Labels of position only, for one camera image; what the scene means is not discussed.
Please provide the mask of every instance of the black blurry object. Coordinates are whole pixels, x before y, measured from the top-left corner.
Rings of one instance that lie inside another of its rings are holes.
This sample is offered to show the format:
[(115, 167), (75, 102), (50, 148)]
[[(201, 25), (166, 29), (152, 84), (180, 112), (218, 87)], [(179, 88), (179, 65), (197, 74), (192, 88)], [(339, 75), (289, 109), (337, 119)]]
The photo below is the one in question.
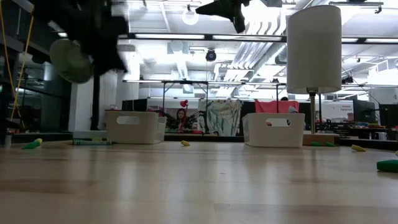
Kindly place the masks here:
[(197, 14), (207, 16), (221, 16), (229, 19), (237, 33), (245, 30), (244, 16), (241, 5), (249, 5), (250, 0), (218, 0), (196, 9)]
[(125, 18), (111, 15), (109, 0), (35, 0), (34, 16), (54, 21), (70, 40), (77, 40), (83, 54), (93, 59), (94, 74), (127, 71), (118, 49), (119, 34), (127, 34)]
[(214, 62), (217, 58), (217, 54), (213, 49), (209, 49), (206, 54), (206, 61)]

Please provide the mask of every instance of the yellow rope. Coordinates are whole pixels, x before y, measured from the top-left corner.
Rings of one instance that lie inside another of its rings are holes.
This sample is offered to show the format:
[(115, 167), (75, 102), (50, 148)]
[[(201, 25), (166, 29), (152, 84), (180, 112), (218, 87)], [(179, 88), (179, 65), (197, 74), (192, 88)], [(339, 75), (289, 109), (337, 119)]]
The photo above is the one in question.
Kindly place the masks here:
[[(18, 87), (17, 87), (17, 90), (15, 90), (14, 89), (14, 84), (13, 84), (13, 81), (12, 81), (12, 74), (11, 74), (9, 58), (8, 58), (8, 52), (7, 52), (6, 31), (5, 31), (5, 27), (4, 27), (4, 18), (3, 18), (3, 15), (2, 15), (2, 4), (1, 3), (2, 2), (0, 1), (0, 20), (1, 20), (1, 28), (2, 28), (2, 37), (3, 37), (3, 41), (4, 41), (4, 52), (5, 52), (5, 55), (6, 55), (7, 70), (8, 70), (8, 75), (9, 75), (9, 78), (10, 78), (10, 85), (11, 85), (12, 95), (14, 97), (14, 106), (12, 107), (11, 121), (14, 118), (15, 109), (17, 109), (18, 115), (19, 115), (19, 117), (20, 117), (20, 119), (22, 121), (22, 127), (25, 128), (25, 124), (24, 124), (24, 121), (22, 120), (22, 116), (21, 116), (21, 113), (19, 111), (18, 104), (17, 104), (18, 103), (18, 93), (19, 93), (18, 90), (19, 90), (19, 87), (21, 85), (22, 74), (23, 74), (24, 66), (25, 66), (25, 57), (24, 57), (24, 59), (22, 61), (22, 68), (21, 68), (21, 74), (19, 75)], [(29, 42), (30, 42), (30, 35), (31, 35), (31, 32), (32, 32), (33, 21), (34, 21), (34, 18), (32, 16), (32, 19), (30, 20), (29, 33), (28, 33), (28, 36), (27, 36), (27, 42), (26, 42), (24, 56), (26, 56), (26, 54), (27, 54), (27, 48), (28, 48)]]

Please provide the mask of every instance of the wooden floor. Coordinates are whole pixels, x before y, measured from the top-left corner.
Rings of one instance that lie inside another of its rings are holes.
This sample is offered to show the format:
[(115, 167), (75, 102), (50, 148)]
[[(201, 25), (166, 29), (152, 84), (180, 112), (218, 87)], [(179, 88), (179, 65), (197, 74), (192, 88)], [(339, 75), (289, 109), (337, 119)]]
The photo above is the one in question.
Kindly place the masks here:
[(242, 143), (0, 149), (2, 224), (398, 223), (393, 152)]

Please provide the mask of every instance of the lamp shade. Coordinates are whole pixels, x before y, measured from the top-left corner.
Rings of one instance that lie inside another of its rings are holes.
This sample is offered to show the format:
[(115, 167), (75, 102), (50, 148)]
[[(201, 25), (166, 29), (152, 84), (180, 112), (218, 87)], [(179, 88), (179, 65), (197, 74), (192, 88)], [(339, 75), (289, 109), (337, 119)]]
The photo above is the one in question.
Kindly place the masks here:
[(314, 6), (287, 21), (287, 92), (331, 93), (341, 89), (341, 12)]

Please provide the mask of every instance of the white storage bin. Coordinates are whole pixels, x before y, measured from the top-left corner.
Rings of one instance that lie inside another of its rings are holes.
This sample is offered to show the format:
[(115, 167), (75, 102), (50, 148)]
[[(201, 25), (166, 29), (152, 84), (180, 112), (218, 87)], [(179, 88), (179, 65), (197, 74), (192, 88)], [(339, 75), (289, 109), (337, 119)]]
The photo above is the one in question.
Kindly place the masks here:
[(302, 147), (304, 117), (300, 113), (247, 114), (243, 117), (244, 142), (253, 147)]
[(121, 144), (156, 144), (164, 141), (166, 118), (155, 112), (106, 111), (108, 141)]

